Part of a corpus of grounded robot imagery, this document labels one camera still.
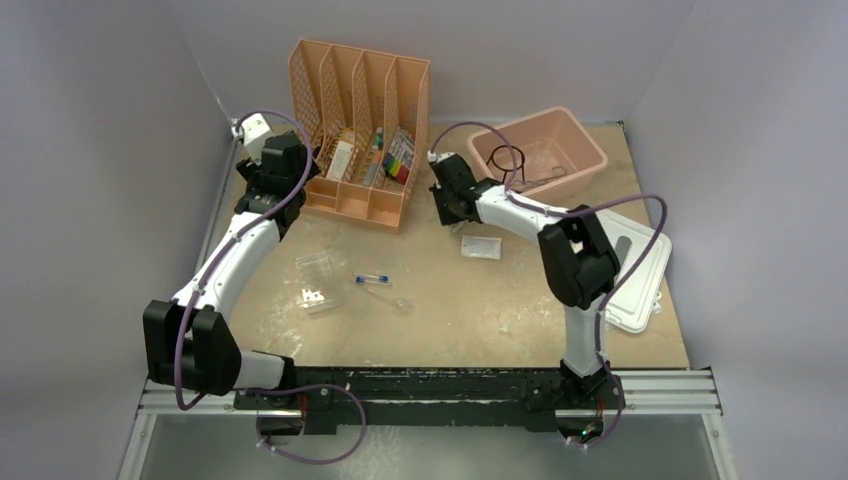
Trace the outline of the pink plastic bin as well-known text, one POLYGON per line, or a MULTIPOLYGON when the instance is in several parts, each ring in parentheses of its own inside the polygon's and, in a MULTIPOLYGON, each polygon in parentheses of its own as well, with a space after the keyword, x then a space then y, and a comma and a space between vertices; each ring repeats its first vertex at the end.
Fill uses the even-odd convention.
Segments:
POLYGON ((562 166, 568 174, 545 186, 518 192, 547 204, 554 204, 584 190, 592 179, 608 165, 608 157, 586 128, 565 107, 552 107, 529 116, 502 124, 493 133, 482 129, 467 140, 467 147, 480 172, 495 180, 500 173, 492 173, 485 165, 491 151, 506 144, 517 165, 518 156, 512 147, 526 155, 526 180, 541 177, 555 166, 562 166))

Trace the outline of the orange plastic file organizer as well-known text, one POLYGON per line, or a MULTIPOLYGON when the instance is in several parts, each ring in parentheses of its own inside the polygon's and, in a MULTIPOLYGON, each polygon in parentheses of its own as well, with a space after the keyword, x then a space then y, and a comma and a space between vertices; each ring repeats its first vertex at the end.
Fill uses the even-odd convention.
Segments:
POLYGON ((430 126, 430 66, 425 59, 300 40, 288 59, 294 113, 317 145, 321 172, 307 183, 305 209, 333 220, 397 234, 426 157, 430 126), (382 159, 371 187, 361 185, 377 127, 383 128, 382 159), (340 132, 355 133, 355 151, 344 179, 325 177, 340 132), (396 131, 415 139, 405 185, 388 177, 384 155, 396 131))

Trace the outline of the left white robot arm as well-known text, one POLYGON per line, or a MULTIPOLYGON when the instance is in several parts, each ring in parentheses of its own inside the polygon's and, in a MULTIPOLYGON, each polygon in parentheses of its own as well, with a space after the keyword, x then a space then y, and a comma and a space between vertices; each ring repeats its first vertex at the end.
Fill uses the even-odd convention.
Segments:
POLYGON ((241 349, 228 326, 250 279, 299 218, 306 185, 320 172, 305 127, 278 113, 292 128, 276 133, 268 121, 273 114, 257 110, 234 123, 233 144, 248 153, 236 165, 246 188, 227 230, 184 287, 143 312, 148 378, 174 387, 183 410, 192 406, 185 390, 200 396, 259 390, 275 409, 297 399, 293 359, 241 349))

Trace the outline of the white clay triangle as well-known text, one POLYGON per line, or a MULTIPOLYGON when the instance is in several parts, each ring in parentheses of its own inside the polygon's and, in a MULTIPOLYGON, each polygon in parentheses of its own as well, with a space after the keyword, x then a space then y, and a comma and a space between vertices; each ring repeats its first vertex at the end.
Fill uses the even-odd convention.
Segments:
POLYGON ((457 222, 447 226, 447 231, 450 236, 459 235, 462 229, 467 225, 466 221, 457 222))

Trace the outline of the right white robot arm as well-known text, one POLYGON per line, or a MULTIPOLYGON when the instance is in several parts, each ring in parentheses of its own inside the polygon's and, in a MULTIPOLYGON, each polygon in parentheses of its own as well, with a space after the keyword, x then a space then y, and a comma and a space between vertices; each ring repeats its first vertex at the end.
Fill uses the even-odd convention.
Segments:
POLYGON ((597 215, 585 205, 563 210, 516 194, 498 181, 477 181, 456 153, 429 152, 427 161, 436 178, 429 191, 442 225, 494 226, 538 247, 548 288, 564 308, 561 392, 573 406, 588 405, 608 378, 603 302, 621 268, 597 215))

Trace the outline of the blue capped test tube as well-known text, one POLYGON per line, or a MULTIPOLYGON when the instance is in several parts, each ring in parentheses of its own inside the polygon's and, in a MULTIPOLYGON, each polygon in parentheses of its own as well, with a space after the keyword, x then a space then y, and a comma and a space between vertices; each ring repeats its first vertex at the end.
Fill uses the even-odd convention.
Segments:
POLYGON ((391 284, 389 278, 385 275, 355 275, 354 279, 357 284, 391 284))

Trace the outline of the white orange box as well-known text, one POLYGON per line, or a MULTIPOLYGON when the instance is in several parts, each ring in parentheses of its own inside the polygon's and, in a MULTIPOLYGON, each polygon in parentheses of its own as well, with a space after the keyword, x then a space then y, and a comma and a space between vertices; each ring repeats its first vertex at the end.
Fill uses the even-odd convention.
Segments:
POLYGON ((330 164, 325 177, 330 180, 342 181, 355 151, 355 133, 344 128, 336 141, 330 164))

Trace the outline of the aluminium frame rail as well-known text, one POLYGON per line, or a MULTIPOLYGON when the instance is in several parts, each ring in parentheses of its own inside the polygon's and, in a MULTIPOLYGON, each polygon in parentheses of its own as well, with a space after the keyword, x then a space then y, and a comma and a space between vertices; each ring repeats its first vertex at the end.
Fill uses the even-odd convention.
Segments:
MULTIPOLYGON (((711 372, 623 371, 626 415, 721 415, 723 407, 711 372)), ((174 391, 148 381, 136 413, 139 415, 262 415, 294 417, 297 408, 238 408, 236 395, 210 396, 183 411, 176 405, 174 391)))

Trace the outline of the clear test tube rack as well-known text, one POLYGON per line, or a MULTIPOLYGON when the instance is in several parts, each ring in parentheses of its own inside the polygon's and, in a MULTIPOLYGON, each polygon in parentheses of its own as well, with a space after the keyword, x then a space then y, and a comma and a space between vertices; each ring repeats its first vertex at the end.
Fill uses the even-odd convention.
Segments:
POLYGON ((300 280, 300 306, 306 314, 314 315, 341 304, 341 288, 327 251, 298 257, 295 267, 300 280))

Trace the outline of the green capped tube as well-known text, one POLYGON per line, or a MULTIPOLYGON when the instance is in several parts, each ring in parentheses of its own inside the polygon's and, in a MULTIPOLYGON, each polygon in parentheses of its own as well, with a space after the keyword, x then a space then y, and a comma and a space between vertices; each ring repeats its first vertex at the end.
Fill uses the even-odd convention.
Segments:
POLYGON ((384 133, 382 127, 377 127, 370 146, 370 151, 367 157, 367 165, 365 174, 362 178, 361 185, 371 187, 377 174, 378 167, 382 159, 382 151, 384 145, 384 133))

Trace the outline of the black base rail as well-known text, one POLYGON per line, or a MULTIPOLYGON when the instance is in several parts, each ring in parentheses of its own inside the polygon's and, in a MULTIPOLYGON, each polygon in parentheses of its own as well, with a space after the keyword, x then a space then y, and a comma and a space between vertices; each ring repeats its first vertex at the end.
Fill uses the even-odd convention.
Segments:
POLYGON ((618 376, 580 379, 564 365, 544 368, 298 366, 273 393, 238 392, 265 435, 300 428, 329 435, 340 426, 521 427, 591 442, 625 406, 618 376))

